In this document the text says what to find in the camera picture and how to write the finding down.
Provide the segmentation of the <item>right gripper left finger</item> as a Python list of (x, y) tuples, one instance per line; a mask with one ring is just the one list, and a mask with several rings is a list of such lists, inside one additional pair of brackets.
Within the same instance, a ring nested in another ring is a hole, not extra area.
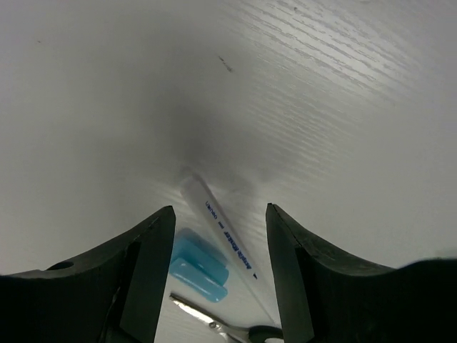
[(1, 276), (1, 341), (153, 342), (175, 224), (167, 206), (48, 269)]

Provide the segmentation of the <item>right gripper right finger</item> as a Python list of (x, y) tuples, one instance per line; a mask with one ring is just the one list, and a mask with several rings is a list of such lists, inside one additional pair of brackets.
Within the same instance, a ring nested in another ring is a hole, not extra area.
[(454, 342), (456, 260), (398, 269), (320, 238), (266, 209), (268, 250), (286, 342)]

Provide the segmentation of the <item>light blue eraser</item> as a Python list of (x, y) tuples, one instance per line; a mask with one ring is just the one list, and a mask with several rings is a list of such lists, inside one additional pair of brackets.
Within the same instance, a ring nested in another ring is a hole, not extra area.
[(226, 258), (189, 228), (181, 229), (175, 236), (169, 274), (212, 303), (220, 302), (228, 294)]

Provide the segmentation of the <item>white pen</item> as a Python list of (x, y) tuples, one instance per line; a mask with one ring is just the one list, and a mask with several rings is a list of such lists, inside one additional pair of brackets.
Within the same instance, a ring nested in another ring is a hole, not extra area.
[(206, 182), (198, 174), (188, 174), (181, 183), (181, 195), (268, 318), (280, 324), (274, 289)]

